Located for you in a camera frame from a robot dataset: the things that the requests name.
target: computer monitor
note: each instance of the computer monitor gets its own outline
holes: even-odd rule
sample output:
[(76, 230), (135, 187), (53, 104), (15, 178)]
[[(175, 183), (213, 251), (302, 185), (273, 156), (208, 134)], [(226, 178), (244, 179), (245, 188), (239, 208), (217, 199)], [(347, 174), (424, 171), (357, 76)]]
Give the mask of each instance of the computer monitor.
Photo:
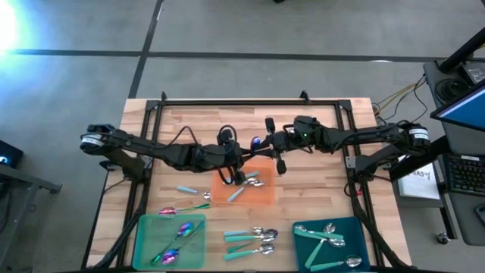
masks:
[(485, 132), (485, 80), (431, 113), (431, 118)]

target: keyboard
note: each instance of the keyboard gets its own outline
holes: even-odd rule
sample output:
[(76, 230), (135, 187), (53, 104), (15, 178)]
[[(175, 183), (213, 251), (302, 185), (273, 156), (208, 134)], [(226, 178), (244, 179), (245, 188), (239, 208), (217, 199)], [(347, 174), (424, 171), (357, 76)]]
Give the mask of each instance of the keyboard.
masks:
[(485, 196), (485, 158), (448, 154), (443, 159), (452, 192)]

